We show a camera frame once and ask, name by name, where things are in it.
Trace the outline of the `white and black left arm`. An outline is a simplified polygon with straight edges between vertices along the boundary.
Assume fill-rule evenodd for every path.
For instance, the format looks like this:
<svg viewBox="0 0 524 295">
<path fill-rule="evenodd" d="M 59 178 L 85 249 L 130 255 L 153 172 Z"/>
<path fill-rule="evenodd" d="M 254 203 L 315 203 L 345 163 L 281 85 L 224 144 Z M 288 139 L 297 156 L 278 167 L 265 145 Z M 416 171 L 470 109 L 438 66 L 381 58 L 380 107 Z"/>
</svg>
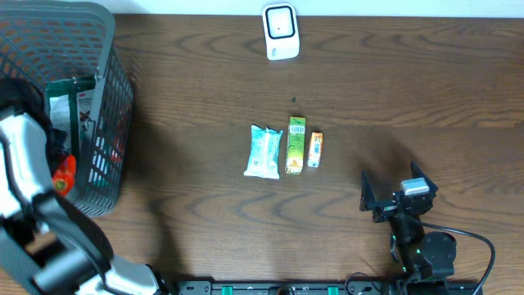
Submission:
<svg viewBox="0 0 524 295">
<path fill-rule="evenodd" d="M 58 195 L 52 123 L 24 79 L 1 81 L 1 267 L 31 294 L 171 294 L 149 265 L 116 256 L 102 230 Z"/>
</svg>

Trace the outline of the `white teal wipes packet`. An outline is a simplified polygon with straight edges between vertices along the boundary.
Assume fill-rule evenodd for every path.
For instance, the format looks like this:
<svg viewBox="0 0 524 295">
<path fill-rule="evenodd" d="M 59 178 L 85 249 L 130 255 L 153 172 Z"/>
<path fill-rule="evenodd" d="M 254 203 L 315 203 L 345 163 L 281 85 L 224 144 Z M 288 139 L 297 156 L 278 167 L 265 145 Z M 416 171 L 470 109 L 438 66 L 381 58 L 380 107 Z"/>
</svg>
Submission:
<svg viewBox="0 0 524 295">
<path fill-rule="evenodd" d="M 283 131 L 251 126 L 251 151 L 245 176 L 279 179 L 278 156 Z"/>
</svg>

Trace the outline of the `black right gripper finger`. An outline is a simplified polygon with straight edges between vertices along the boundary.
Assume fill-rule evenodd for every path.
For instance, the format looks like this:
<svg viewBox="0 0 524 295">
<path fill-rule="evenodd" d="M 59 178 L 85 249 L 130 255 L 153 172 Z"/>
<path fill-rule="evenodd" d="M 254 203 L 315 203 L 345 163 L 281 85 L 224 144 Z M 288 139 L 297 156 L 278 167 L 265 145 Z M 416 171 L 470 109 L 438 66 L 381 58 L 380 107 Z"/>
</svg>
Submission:
<svg viewBox="0 0 524 295">
<path fill-rule="evenodd" d="M 422 170 L 415 161 L 410 162 L 410 169 L 414 179 L 423 178 L 431 192 L 436 193 L 438 191 L 438 186 L 434 182 L 432 182 L 430 178 L 426 176 L 425 173 L 422 172 Z"/>
<path fill-rule="evenodd" d="M 368 176 L 365 171 L 361 173 L 361 197 L 359 203 L 360 211 L 372 211 L 376 206 L 376 198 L 368 181 Z"/>
</svg>

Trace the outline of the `small orange candy box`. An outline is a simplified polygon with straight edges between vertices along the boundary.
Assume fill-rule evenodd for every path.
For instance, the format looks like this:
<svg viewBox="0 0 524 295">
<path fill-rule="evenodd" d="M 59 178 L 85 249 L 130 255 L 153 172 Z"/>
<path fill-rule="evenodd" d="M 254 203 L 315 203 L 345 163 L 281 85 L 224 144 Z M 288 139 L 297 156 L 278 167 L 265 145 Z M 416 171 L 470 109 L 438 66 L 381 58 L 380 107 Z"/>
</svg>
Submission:
<svg viewBox="0 0 524 295">
<path fill-rule="evenodd" d="M 309 141 L 309 153 L 307 165 L 310 168 L 318 168 L 323 150 L 323 134 L 313 132 Z"/>
</svg>

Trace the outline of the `green snack box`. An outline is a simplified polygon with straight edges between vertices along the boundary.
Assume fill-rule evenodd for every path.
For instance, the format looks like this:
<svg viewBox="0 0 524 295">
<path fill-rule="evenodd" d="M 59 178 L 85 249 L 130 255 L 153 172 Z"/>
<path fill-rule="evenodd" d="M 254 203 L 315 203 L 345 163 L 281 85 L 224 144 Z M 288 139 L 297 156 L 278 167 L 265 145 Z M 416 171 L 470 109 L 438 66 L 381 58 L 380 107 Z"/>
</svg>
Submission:
<svg viewBox="0 0 524 295">
<path fill-rule="evenodd" d="M 285 173 L 299 175 L 304 165 L 305 153 L 305 125 L 304 117 L 291 116 L 288 125 L 287 157 Z"/>
</svg>

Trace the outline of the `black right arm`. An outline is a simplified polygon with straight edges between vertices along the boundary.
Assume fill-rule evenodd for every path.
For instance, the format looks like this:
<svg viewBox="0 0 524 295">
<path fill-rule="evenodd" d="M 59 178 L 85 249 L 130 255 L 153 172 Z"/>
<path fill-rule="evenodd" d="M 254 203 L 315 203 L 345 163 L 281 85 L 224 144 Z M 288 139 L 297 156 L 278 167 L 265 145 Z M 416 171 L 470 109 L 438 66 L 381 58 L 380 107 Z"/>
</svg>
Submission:
<svg viewBox="0 0 524 295">
<path fill-rule="evenodd" d="M 438 187 L 410 163 L 412 178 L 400 183 L 391 198 L 375 198 L 366 173 L 361 176 L 359 209 L 371 211 L 373 222 L 387 222 L 391 227 L 391 255 L 403 274 L 382 287 L 383 294 L 448 294 L 446 279 L 454 274 L 456 239 L 446 232 L 427 233 L 420 216 L 430 211 Z"/>
</svg>

